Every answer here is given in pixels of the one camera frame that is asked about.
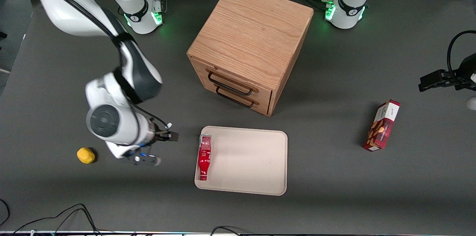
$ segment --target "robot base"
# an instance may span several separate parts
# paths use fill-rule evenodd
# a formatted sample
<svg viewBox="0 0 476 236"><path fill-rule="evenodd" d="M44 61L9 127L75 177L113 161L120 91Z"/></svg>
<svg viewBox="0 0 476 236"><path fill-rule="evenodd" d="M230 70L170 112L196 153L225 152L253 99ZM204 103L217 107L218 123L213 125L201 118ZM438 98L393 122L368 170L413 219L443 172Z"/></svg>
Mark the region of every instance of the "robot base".
<svg viewBox="0 0 476 236"><path fill-rule="evenodd" d="M145 0L148 3L148 12L139 22L134 22L126 15L127 24L137 34L149 34L163 22L162 3L159 0Z"/></svg>
<svg viewBox="0 0 476 236"><path fill-rule="evenodd" d="M350 29L354 27L360 19L362 19L364 10L365 7L362 8L360 12L355 10L356 14L354 16L347 16L345 10L340 8L338 3L334 3L326 11L325 19L339 29Z"/></svg>

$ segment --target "cabinet top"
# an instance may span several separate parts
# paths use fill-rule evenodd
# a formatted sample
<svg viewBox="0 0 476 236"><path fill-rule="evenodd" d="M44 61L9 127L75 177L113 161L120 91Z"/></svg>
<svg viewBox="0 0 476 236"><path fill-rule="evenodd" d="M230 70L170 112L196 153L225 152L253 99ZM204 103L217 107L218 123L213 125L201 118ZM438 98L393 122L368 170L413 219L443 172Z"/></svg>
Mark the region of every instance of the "cabinet top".
<svg viewBox="0 0 476 236"><path fill-rule="evenodd" d="M289 0L219 0L187 54L275 90L313 13Z"/></svg>

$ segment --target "green led light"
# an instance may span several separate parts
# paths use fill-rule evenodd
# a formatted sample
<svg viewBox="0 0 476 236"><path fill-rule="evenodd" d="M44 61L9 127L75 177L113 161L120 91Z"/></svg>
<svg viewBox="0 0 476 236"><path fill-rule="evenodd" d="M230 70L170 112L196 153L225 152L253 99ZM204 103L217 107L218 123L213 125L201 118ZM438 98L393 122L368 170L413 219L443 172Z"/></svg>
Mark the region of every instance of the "green led light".
<svg viewBox="0 0 476 236"><path fill-rule="evenodd" d="M365 6L362 8L362 12L360 12L360 16L358 17L358 19L362 19L362 15L364 14L364 11L365 11Z"/></svg>
<svg viewBox="0 0 476 236"><path fill-rule="evenodd" d="M150 15L152 15L152 18L157 25L162 24L162 15L160 13L150 12Z"/></svg>
<svg viewBox="0 0 476 236"><path fill-rule="evenodd" d="M127 21L127 25L128 25L128 26L130 26L130 27L132 27L132 26L131 26L131 23L129 23L129 19L127 19L127 16L126 16L126 14L124 14L124 18L125 18L125 19L126 19L126 21Z"/></svg>
<svg viewBox="0 0 476 236"><path fill-rule="evenodd" d="M326 13L326 19L327 19L327 20L331 20L332 17L334 16L335 5L332 5L332 6L328 9L328 11L330 11L330 12L327 12L327 13Z"/></svg>

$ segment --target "red cardboard box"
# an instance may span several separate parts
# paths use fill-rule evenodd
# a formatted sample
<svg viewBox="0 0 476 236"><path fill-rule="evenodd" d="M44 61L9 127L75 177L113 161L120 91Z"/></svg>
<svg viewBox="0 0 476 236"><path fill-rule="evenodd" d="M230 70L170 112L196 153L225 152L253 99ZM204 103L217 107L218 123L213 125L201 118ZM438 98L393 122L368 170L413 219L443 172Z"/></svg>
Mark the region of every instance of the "red cardboard box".
<svg viewBox="0 0 476 236"><path fill-rule="evenodd" d="M390 100L379 106L372 127L367 135L364 149L376 151L385 148L399 108L400 103L395 100Z"/></svg>

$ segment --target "tray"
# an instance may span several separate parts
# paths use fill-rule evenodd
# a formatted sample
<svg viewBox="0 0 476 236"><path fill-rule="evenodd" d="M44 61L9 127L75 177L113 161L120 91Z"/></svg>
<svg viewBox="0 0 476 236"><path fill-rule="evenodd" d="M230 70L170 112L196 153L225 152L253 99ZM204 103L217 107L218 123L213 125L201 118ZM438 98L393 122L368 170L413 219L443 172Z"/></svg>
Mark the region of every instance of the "tray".
<svg viewBox="0 0 476 236"><path fill-rule="evenodd" d="M200 189L280 196L286 192L287 135L282 131L206 126L210 134L211 162Z"/></svg>

